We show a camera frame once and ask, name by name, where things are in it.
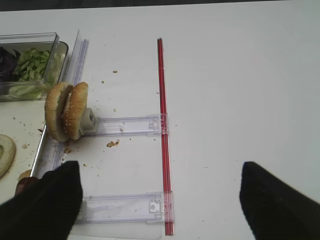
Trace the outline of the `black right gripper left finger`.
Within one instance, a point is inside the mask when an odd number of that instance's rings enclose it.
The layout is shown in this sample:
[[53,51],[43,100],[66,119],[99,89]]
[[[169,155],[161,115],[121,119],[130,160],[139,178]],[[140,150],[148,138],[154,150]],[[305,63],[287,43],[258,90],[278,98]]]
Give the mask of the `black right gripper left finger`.
[[83,201],[80,166],[67,161],[46,172],[30,195],[0,206],[2,240],[66,240]]

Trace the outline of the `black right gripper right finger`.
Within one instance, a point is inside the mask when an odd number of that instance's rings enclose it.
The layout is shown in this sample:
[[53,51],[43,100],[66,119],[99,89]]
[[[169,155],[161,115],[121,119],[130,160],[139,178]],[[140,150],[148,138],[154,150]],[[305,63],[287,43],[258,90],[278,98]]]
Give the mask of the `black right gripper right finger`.
[[239,201],[256,240],[320,238],[320,204],[253,161],[242,166]]

